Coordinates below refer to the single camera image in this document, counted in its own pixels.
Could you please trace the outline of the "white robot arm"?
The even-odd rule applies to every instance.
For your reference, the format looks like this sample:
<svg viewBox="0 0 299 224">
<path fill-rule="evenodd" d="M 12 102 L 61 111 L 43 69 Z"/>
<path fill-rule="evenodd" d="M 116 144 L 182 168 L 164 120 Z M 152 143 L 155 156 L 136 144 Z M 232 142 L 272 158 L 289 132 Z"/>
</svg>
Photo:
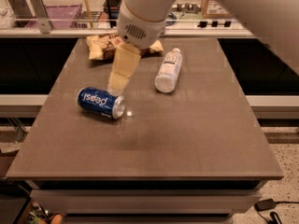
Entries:
<svg viewBox="0 0 299 224">
<path fill-rule="evenodd" d="M 121 0 L 121 38 L 148 48 L 176 0 Z M 254 37 L 222 38 L 221 48 L 246 94 L 299 92 L 299 0 L 216 0 Z"/>
</svg>

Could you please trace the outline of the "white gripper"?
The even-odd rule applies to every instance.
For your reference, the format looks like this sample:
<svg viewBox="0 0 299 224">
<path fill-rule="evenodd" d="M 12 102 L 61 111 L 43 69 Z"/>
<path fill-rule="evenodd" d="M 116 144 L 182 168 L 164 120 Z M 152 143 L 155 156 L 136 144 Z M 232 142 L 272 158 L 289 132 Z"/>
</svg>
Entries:
<svg viewBox="0 0 299 224">
<path fill-rule="evenodd" d="M 158 39 L 164 25 L 165 20 L 138 18 L 125 1 L 121 2 L 117 28 L 125 43 L 117 46 L 115 51 L 107 85 L 110 94 L 118 96 L 123 93 L 141 59 L 140 49 L 149 48 Z"/>
</svg>

